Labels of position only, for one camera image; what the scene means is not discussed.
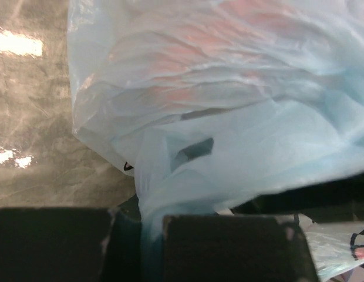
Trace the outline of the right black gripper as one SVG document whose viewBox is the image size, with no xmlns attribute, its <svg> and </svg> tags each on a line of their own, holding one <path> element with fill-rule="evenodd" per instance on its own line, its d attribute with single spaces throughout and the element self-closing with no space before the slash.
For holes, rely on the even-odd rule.
<svg viewBox="0 0 364 282">
<path fill-rule="evenodd" d="M 317 223 L 364 221 L 364 173 L 258 196 L 232 211 L 235 214 L 304 214 Z"/>
</svg>

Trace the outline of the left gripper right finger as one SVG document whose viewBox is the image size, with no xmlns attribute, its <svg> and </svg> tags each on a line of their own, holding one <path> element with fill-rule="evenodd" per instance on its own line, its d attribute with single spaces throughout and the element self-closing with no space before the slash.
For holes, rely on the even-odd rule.
<svg viewBox="0 0 364 282">
<path fill-rule="evenodd" d="M 287 216 L 167 216 L 163 281 L 318 281 Z"/>
</svg>

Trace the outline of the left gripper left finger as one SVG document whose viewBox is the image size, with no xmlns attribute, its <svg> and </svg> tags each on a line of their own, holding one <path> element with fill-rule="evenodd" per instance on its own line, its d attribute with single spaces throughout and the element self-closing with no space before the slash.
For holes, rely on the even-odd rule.
<svg viewBox="0 0 364 282">
<path fill-rule="evenodd" d="M 0 208 L 0 281 L 140 281 L 137 227 L 118 208 Z"/>
</svg>

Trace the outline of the blue plastic bag with print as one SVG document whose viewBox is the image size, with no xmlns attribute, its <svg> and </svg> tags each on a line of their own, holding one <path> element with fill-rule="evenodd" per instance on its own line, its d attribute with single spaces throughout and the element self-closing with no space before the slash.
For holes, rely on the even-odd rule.
<svg viewBox="0 0 364 282">
<path fill-rule="evenodd" d="M 70 1 L 73 134 L 168 214 L 364 173 L 364 1 Z"/>
</svg>

